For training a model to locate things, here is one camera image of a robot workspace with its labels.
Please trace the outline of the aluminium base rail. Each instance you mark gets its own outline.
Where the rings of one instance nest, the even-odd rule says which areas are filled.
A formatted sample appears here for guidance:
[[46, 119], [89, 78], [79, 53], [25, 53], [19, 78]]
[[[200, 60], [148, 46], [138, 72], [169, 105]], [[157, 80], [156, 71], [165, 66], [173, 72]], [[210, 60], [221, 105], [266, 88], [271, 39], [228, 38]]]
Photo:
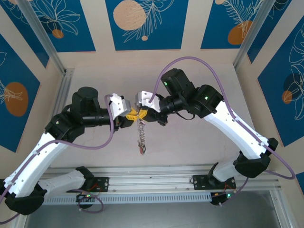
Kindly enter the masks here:
[[[109, 192], [160, 193], [194, 191], [190, 179], [193, 175], [207, 174], [211, 165], [144, 166], [144, 167], [90, 167], [95, 177], [109, 177]], [[43, 179], [57, 177], [74, 168], [49, 168]], [[249, 179], [245, 191], [281, 190], [277, 177], [263, 173]]]

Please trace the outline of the small circuit board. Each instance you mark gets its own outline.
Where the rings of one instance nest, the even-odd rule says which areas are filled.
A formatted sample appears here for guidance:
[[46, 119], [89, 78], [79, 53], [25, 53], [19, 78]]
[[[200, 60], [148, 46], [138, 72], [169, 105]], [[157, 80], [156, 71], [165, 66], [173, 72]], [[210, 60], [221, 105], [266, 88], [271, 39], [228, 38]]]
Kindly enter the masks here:
[[76, 202], [77, 203], [95, 202], [95, 198], [93, 197], [92, 194], [86, 194], [84, 192], [81, 192], [76, 196]]
[[211, 193], [211, 204], [214, 206], [222, 207], [223, 204], [232, 198], [237, 193], [236, 190], [229, 191], [229, 192], [214, 192]]

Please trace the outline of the aluminium side rail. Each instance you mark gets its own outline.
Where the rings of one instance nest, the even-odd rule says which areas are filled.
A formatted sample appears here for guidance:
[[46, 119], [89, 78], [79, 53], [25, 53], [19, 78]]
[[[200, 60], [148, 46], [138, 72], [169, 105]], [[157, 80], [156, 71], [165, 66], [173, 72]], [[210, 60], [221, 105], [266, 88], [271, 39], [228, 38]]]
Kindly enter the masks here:
[[55, 101], [55, 105], [54, 105], [51, 117], [53, 117], [56, 114], [59, 114], [66, 105], [66, 101], [67, 101], [70, 85], [72, 82], [72, 76], [74, 74], [74, 70], [75, 70], [74, 68], [68, 68], [65, 71], [65, 74], [61, 80], [59, 91], [57, 93], [57, 98]]

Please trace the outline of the aluminium frame post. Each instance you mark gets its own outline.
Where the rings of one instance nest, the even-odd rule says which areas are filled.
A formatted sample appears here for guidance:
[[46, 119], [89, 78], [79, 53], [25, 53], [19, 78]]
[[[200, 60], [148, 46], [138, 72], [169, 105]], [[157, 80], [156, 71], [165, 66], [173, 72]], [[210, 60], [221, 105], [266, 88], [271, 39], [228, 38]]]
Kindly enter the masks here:
[[284, 207], [280, 191], [270, 190], [269, 192], [280, 224], [280, 228], [293, 228], [292, 224], [290, 223], [287, 211]]
[[276, 0], [263, 0], [261, 8], [258, 10], [255, 19], [253, 20], [250, 29], [245, 36], [243, 43], [241, 44], [239, 51], [233, 61], [233, 66], [236, 71], [239, 69], [243, 59], [246, 57], [249, 48], [251, 47], [258, 32], [264, 24], [275, 1]]
[[61, 59], [59, 58], [57, 51], [54, 45], [52, 44], [48, 34], [46, 33], [44, 27], [42, 26], [36, 13], [34, 12], [31, 4], [27, 0], [16, 0], [16, 2], [25, 19], [29, 23], [31, 29], [35, 33], [36, 37], [49, 55], [52, 62], [54, 63], [55, 67], [64, 76], [66, 69]]
[[10, 228], [25, 228], [27, 218], [27, 215], [18, 215], [17, 218], [12, 221]]

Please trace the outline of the black mounting plate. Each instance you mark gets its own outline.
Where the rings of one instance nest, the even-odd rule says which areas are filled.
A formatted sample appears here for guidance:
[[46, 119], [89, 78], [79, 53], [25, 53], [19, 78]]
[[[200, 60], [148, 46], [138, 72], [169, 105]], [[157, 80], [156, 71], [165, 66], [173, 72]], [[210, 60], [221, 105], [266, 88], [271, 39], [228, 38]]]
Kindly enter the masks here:
[[195, 190], [210, 190], [207, 175], [193, 175], [190, 181]]
[[89, 191], [95, 193], [108, 192], [109, 179], [109, 177], [95, 177]]

